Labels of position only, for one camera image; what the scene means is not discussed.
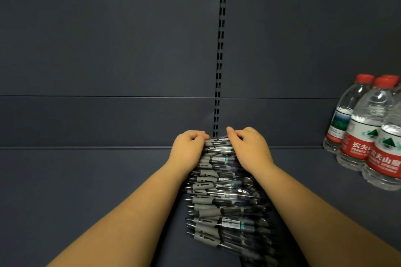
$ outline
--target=green mountain logo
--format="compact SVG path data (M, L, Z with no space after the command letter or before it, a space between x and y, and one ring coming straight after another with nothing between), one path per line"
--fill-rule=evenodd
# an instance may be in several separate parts
M373 131L368 132L367 136L368 136L368 138L373 138L373 139L377 138L378 137L377 130L374 129Z
M388 149L395 149L395 143L391 137L387 138L386 140L383 140L382 143L383 143L383 146Z

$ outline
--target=hand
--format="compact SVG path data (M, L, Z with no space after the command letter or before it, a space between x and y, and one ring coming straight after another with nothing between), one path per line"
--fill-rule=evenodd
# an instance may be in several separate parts
M227 127L227 134L239 162L249 173L253 174L253 171L262 166L274 165L268 144L254 128L234 131Z
M210 138L205 131L189 130L177 136L167 164L182 173L183 179L199 161L204 141Z

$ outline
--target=stack of pens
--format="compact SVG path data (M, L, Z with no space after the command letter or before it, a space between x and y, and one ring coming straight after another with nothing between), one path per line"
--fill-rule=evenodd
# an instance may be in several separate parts
M184 192L187 234L239 254L247 266L279 266L275 226L267 214L272 204L242 168L228 138L205 141Z

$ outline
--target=forearm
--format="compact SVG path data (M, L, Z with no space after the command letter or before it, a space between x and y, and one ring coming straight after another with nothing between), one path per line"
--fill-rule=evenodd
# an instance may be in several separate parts
M183 176L164 165L49 266L149 266Z
M253 172L312 267L399 266L399 252L277 166Z

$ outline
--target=red bottle cap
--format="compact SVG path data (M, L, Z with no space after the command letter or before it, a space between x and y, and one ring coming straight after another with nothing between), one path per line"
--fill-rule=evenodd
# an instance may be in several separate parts
M373 75L369 74L358 74L357 78L355 79L356 82L360 83L371 83L374 79Z
M394 78L388 79L386 77L378 77L374 80L374 87L380 87L380 88L392 88L396 84L396 80Z
M386 77L387 79L395 80L395 83L397 83L399 79L399 76L397 75L382 75L381 77Z

